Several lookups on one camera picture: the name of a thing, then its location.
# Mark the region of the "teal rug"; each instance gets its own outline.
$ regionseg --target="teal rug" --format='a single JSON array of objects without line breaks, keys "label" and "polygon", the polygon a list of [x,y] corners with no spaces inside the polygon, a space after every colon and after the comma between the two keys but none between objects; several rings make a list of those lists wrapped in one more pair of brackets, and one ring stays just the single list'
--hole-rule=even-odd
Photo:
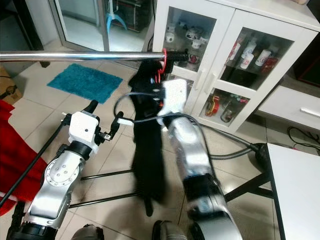
[{"label": "teal rug", "polygon": [[47,86],[103,104],[122,80],[120,77],[73,63]]}]

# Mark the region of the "cabinet handle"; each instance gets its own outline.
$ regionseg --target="cabinet handle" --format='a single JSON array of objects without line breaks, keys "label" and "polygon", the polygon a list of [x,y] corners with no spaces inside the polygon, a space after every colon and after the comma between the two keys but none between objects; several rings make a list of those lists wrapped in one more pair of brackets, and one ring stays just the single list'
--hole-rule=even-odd
[{"label": "cabinet handle", "polygon": [[204,73],[204,70],[201,70],[198,72],[198,75],[196,76],[196,83],[195,83],[195,90],[199,89],[200,86],[200,78],[202,76],[202,74]]},{"label": "cabinet handle", "polygon": [[300,108],[300,111],[303,112],[303,113],[311,114],[311,115],[313,115],[313,116],[316,116],[316,117],[319,117],[319,118],[320,118],[320,113],[319,113],[319,112],[315,112],[315,111],[309,110],[309,109],[304,108],[304,107],[301,107],[301,108]]},{"label": "cabinet handle", "polygon": [[211,92],[211,89],[213,88],[213,84],[216,79],[217,79],[217,75],[214,73],[211,73],[211,77],[210,77],[209,81],[207,82],[205,89],[204,89],[205,94],[209,94]]}]

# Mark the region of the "red cloth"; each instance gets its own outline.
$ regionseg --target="red cloth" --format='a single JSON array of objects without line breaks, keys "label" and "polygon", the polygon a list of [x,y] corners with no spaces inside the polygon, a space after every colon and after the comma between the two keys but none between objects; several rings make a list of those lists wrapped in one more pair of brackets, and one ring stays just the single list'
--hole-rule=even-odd
[{"label": "red cloth", "polygon": [[[13,109],[15,109],[13,106],[0,100],[0,192],[3,193],[8,192],[37,155],[8,123],[11,116],[10,111]],[[12,196],[21,201],[32,201],[40,189],[42,174],[46,166],[46,162],[40,158]],[[8,199],[0,208],[0,216],[8,212],[15,203]]]}]

